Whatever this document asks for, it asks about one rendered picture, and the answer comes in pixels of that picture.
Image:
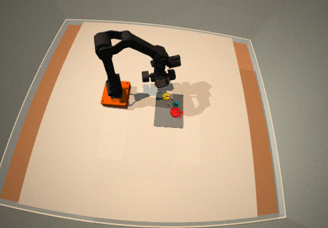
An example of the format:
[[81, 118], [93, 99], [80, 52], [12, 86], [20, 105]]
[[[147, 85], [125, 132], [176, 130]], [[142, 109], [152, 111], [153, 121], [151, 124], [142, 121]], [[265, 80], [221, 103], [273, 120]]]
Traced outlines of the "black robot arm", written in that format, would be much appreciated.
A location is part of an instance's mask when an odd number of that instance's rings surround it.
[[[112, 46], [111, 39], [121, 40]], [[152, 58], [150, 64], [156, 72], [163, 72], [165, 66], [169, 68], [180, 67], [180, 55], [169, 56], [163, 46], [152, 45], [142, 40], [138, 36], [133, 35], [130, 31], [103, 31], [94, 36], [94, 48], [96, 55], [102, 60], [108, 79], [106, 80], [106, 88], [108, 96], [111, 99], [122, 98], [122, 85], [119, 74], [115, 73], [112, 58], [113, 55], [119, 53], [125, 48], [132, 48]], [[155, 75], [157, 88], [168, 86], [169, 79], [165, 74]]]

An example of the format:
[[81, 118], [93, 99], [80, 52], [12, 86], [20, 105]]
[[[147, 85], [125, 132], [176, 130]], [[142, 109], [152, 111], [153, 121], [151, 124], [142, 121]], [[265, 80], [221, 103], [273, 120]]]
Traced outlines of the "yellow gear with black stripe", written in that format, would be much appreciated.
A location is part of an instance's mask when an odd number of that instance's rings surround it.
[[[166, 95], [167, 95], [167, 97], [166, 97]], [[170, 99], [170, 95], [169, 95], [168, 93], [164, 93], [164, 94], [162, 95], [162, 98], [163, 98], [164, 100], [169, 100], [169, 99]]]

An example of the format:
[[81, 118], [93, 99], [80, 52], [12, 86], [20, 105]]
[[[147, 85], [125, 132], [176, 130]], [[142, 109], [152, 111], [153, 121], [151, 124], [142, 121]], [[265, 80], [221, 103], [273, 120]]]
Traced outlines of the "red gear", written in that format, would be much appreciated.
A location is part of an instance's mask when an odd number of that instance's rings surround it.
[[[176, 111], [176, 113], [175, 113], [175, 111]], [[171, 109], [171, 112], [170, 112], [170, 114], [172, 115], [172, 116], [174, 116], [174, 117], [179, 117], [180, 116], [180, 109], [179, 108], [176, 108], [176, 107], [174, 107], [174, 108], [172, 108]]]

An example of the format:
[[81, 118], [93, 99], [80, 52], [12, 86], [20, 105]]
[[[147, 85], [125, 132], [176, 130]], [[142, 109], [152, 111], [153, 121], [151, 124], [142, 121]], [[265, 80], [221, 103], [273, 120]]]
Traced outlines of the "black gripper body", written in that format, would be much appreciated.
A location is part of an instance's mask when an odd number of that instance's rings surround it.
[[163, 72], [156, 72], [154, 70], [153, 73], [149, 74], [149, 71], [142, 71], [141, 72], [141, 76], [142, 76], [142, 82], [146, 83], [149, 82], [149, 77], [151, 78], [151, 81], [154, 80], [154, 76], [155, 75], [162, 75], [165, 74], [165, 77], [167, 78], [167, 76], [169, 76], [169, 80], [175, 80], [176, 79], [176, 74], [175, 74], [175, 70], [174, 69], [168, 69], [168, 73], [166, 73], [166, 71]]

